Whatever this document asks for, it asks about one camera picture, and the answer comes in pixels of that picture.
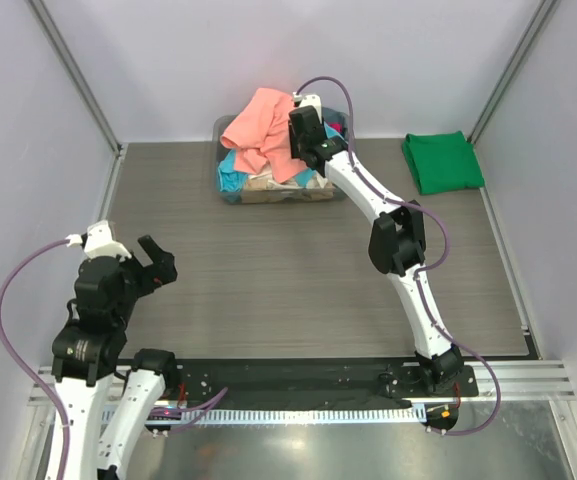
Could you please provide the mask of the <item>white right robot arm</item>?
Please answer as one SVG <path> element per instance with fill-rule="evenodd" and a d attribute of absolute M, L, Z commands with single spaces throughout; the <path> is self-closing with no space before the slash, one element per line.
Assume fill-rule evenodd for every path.
<path fill-rule="evenodd" d="M 289 135 L 291 151 L 341 189 L 371 223 L 368 255 L 399 295 L 413 333 L 421 388 L 433 396 L 454 393 L 464 360 L 445 330 L 429 286 L 419 204 L 392 195 L 343 138 L 329 137 L 314 106 L 302 102 L 289 113 Z"/>

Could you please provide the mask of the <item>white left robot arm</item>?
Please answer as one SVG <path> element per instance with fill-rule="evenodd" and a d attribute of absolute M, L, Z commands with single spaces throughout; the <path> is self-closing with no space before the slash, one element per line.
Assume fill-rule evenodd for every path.
<path fill-rule="evenodd" d="M 150 264 L 142 265 L 112 245 L 79 267 L 68 319 L 52 344 L 60 408 L 46 471 L 49 479 L 124 478 L 155 402 L 179 390 L 174 354 L 141 349 L 131 362 L 116 413 L 108 424 L 102 422 L 137 301 L 177 278 L 171 253 L 148 235 L 138 243 Z"/>

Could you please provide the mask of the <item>clear plastic bin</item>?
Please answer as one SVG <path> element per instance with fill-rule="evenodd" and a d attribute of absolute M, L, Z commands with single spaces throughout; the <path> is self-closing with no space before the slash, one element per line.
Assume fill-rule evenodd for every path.
<path fill-rule="evenodd" d="M 345 194 L 319 173 L 305 170 L 284 183 L 277 182 L 269 164 L 259 174 L 234 168 L 235 151 L 225 148 L 220 137 L 235 115 L 222 116 L 213 126 L 212 157 L 215 166 L 213 183 L 222 200 L 229 204 L 277 202 L 319 202 L 341 200 Z"/>

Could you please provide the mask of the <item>salmon pink t-shirt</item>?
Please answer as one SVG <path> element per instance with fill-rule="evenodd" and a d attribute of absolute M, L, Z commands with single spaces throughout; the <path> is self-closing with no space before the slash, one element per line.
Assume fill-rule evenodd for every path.
<path fill-rule="evenodd" d="M 259 174 L 268 165 L 273 179 L 284 183 L 307 169 L 291 153 L 288 122 L 293 108 L 293 97 L 288 93 L 271 88 L 256 90 L 220 138 L 221 144 L 235 153 L 235 171 Z"/>

